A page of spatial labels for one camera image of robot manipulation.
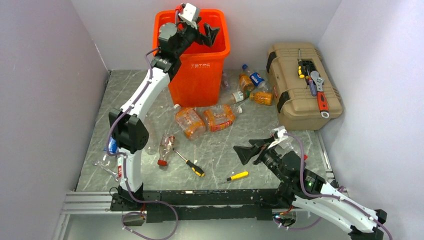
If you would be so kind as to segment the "large orange bottle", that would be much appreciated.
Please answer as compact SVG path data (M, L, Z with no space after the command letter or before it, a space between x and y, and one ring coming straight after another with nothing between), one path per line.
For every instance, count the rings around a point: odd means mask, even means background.
M203 112L206 129L209 132L218 132L230 127L236 116L243 113L240 106L233 107L228 104L212 106Z
M200 115L191 107L173 106L174 119L189 140L195 140L206 132L206 125Z

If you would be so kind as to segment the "red cap clear bottle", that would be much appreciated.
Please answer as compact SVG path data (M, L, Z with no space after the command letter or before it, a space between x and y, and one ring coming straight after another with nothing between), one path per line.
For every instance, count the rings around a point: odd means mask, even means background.
M170 152L173 150L175 145L175 136L170 133L164 133L161 142L159 144L159 158L157 164L160 167L166 167L168 165L168 158Z

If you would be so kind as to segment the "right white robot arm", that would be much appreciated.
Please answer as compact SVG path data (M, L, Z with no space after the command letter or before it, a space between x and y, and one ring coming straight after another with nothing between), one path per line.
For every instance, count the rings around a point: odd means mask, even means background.
M250 146L234 146L238 158L246 165L251 158L253 164L264 164L279 180L275 193L276 203L308 210L345 231L352 240L393 239L384 226L387 213L382 209L369 209L344 195L324 178L306 169L304 145L299 137L287 133L296 140L300 155L290 151L281 155L276 151L277 136L251 139Z

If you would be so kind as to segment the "clear bottle by left arm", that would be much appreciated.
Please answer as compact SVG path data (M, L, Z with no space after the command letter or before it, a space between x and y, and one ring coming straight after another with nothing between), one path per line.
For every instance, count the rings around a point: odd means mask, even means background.
M149 134L148 141L144 147L144 150L146 151L148 155L155 155L157 151L159 150L159 141L157 138L154 122L151 116L146 115L143 123Z

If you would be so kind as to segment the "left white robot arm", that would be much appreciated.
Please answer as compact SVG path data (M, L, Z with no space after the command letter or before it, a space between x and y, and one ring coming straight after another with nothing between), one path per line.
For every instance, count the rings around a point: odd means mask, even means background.
M131 210L144 203L141 175L141 151L149 140L144 121L159 93L169 85L181 67L181 55L193 44L211 48L220 32L219 27L205 23L200 31L196 23L165 23L158 31L154 57L140 86L120 108L109 112L109 136L117 144L120 164L118 193Z

